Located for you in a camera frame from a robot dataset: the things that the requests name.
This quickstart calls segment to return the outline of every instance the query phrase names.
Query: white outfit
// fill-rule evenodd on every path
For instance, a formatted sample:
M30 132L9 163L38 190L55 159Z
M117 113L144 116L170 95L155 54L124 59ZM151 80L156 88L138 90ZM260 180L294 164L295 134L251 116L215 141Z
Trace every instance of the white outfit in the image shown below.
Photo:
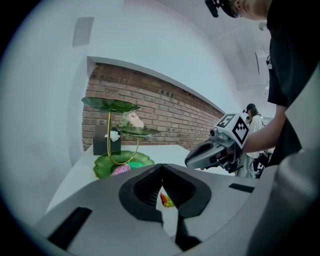
M264 127L264 123L262 122L262 118L260 115L255 115L251 123L249 125L249 134L255 133ZM253 152L253 153L244 153L240 159L240 164L243 167L238 171L238 177L246 177L246 178L254 178L255 171L253 166L253 161L258 158L260 152Z

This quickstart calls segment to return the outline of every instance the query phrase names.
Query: white ceiling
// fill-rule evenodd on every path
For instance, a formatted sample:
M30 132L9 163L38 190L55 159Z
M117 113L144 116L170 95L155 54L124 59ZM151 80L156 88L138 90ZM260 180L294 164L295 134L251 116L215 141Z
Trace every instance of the white ceiling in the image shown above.
M269 50L271 37L268 30L259 29L259 22L231 18L221 9L220 17L214 18L205 0L156 1L180 13L207 35L221 52L239 89L261 87L264 90L268 80L259 76L255 51Z

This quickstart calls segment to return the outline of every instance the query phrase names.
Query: pink flower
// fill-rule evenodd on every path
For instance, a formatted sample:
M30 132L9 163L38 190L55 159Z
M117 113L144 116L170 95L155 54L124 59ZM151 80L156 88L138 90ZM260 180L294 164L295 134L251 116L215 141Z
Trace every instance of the pink flower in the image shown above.
M140 120L139 116L137 116L137 114L135 112L130 112L127 115L127 119L129 121L129 123L134 127L143 128L145 126L144 123Z

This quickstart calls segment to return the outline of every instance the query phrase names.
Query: woman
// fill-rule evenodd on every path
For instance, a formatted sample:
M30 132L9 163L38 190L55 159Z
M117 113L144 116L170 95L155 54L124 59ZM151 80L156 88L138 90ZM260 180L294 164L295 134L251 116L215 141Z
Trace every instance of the woman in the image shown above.
M249 116L249 134L259 131L264 127L262 118L255 104L250 103L245 111ZM260 155L260 152L244 153L241 157L240 164L243 165L237 172L238 177L254 178L255 171L253 162Z

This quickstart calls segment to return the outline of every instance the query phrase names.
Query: green lotus leaf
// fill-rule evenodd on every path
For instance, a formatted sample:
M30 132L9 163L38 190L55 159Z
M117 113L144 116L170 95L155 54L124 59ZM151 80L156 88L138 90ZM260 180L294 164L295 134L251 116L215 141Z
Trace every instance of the green lotus leaf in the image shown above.
M136 104L116 99L84 97L82 98L82 102L91 108L98 109L100 112L108 113L123 114L125 112L132 112L140 109Z
M133 154L134 152L129 150L114 151L111 153L112 159L117 163L126 162L128 159L132 157ZM149 156L140 152L135 153L134 157L130 160L130 162L142 163L146 166L151 166L155 164L155 161L151 160ZM95 176L99 179L109 177L116 167L115 164L112 162L111 158L108 156L108 154L103 154L99 156L94 161L94 164L95 166L93 168L93 171L95 173Z
M132 137L150 137L160 133L159 130L145 128L145 127L134 127L134 126L121 126L118 129L123 134L128 134Z

